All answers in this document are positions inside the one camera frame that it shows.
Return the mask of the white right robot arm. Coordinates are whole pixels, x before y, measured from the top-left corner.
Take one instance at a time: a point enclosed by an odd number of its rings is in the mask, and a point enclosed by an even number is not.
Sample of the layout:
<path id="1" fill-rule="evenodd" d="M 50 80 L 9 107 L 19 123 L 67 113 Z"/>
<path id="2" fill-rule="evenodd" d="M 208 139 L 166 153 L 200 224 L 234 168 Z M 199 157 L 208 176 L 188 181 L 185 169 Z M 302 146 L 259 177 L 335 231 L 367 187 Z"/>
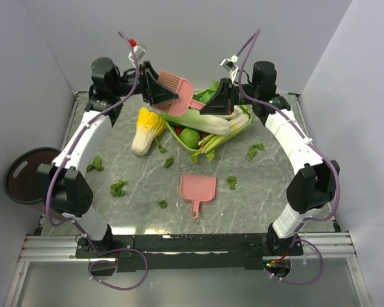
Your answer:
<path id="1" fill-rule="evenodd" d="M 241 82 L 243 70 L 237 57 L 225 58 L 220 63 L 229 76 L 220 80 L 214 96 L 201 109 L 201 114 L 226 115 L 234 106 L 251 105 L 284 150 L 294 170 L 294 178 L 287 187 L 287 205 L 271 225 L 266 245 L 274 255 L 281 255 L 289 247 L 289 239 L 307 221 L 314 221 L 314 213 L 328 203 L 339 206 L 339 165 L 329 160 L 306 136 L 294 113 L 276 92 L 276 70 L 273 63 L 258 61 L 253 66 L 252 81 Z"/>

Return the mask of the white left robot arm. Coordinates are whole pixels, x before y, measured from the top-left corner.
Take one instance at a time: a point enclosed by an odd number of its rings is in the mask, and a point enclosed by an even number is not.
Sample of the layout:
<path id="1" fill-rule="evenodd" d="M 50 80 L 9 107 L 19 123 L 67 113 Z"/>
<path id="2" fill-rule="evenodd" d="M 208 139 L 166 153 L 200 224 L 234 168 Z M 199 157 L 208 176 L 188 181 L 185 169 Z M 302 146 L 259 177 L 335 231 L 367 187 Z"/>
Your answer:
<path id="1" fill-rule="evenodd" d="M 126 99 L 141 95 L 144 102 L 153 106 L 178 98 L 174 91 L 159 83 L 158 77 L 149 61 L 120 72 L 111 59 L 96 59 L 79 127 L 59 155 L 37 169 L 48 221 L 53 226 L 70 221 L 91 242 L 91 250 L 99 257 L 112 253 L 113 235 L 92 205 L 93 191 L 84 175 Z"/>

